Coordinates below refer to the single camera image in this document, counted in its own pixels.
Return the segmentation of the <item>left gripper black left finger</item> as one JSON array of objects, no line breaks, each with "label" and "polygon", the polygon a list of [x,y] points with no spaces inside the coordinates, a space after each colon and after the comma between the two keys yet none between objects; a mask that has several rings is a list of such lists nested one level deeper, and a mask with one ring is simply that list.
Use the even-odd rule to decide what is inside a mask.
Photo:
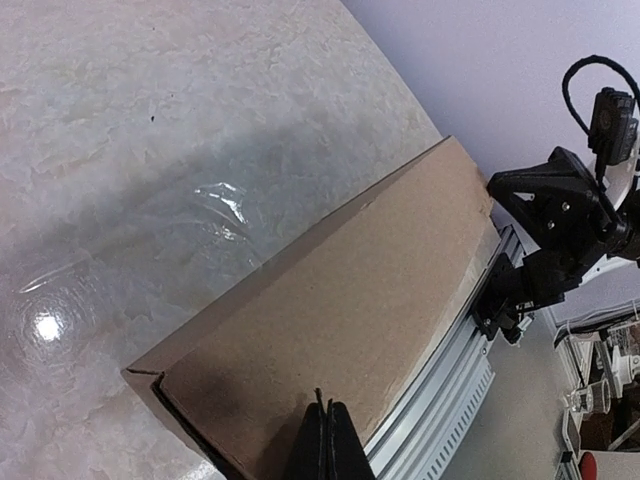
[{"label": "left gripper black left finger", "polygon": [[320,388],[305,411],[282,478],[321,480],[327,475],[328,415]]}]

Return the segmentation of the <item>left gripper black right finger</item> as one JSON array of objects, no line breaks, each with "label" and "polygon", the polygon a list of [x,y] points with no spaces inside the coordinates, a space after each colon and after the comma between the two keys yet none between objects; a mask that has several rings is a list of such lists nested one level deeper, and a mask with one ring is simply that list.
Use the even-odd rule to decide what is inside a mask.
[{"label": "left gripper black right finger", "polygon": [[375,475],[343,402],[330,400],[326,412],[326,478],[374,480]]}]

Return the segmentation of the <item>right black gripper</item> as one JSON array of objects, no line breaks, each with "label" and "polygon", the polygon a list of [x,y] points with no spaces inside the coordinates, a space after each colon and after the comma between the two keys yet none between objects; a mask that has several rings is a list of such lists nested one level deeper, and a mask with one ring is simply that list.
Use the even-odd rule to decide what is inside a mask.
[{"label": "right black gripper", "polygon": [[568,149],[554,148],[534,167],[498,172],[487,189],[534,240],[564,240],[587,221],[580,260],[639,259],[639,191],[629,193],[617,211],[609,201],[599,205],[593,175]]}]

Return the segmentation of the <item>brown cardboard box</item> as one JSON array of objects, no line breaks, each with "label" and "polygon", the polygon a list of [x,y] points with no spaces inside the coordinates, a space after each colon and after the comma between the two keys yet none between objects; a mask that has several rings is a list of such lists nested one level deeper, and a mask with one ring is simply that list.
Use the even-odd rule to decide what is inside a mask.
[{"label": "brown cardboard box", "polygon": [[499,243],[477,165],[446,138],[310,228],[123,371],[229,479],[277,479],[317,393],[367,441]]}]

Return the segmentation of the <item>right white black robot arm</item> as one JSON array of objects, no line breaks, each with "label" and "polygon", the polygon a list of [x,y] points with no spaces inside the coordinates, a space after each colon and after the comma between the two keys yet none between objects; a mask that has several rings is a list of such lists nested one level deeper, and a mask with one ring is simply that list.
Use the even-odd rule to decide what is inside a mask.
[{"label": "right white black robot arm", "polygon": [[494,174],[488,192],[539,246],[511,280],[498,281],[516,305],[563,301],[604,256],[639,260],[639,192],[616,209],[565,148],[555,148],[544,164]]}]

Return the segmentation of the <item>background lab bench clutter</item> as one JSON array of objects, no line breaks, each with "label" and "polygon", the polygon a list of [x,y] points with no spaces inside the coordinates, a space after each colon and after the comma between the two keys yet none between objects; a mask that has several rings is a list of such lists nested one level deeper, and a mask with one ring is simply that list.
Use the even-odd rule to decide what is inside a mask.
[{"label": "background lab bench clutter", "polygon": [[562,398],[556,479],[603,479],[621,457],[639,467],[639,311],[601,310],[558,326],[574,385]]}]

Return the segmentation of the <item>aluminium front frame rail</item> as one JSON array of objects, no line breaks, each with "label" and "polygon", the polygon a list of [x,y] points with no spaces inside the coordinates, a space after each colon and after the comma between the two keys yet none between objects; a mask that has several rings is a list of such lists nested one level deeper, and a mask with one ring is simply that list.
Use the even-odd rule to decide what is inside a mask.
[{"label": "aluminium front frame rail", "polygon": [[378,479],[439,479],[465,438],[495,378],[486,339],[472,317],[472,303],[500,255],[524,255],[512,226],[500,230],[479,281],[429,360],[365,447]]}]

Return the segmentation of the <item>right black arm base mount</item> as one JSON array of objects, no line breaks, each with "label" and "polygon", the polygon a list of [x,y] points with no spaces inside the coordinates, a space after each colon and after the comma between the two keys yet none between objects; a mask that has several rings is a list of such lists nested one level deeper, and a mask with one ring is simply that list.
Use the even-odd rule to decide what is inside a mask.
[{"label": "right black arm base mount", "polygon": [[516,344],[523,334],[523,304],[532,296],[526,268],[515,267],[506,253],[500,253],[471,308],[481,334],[492,341],[501,333],[509,344]]}]

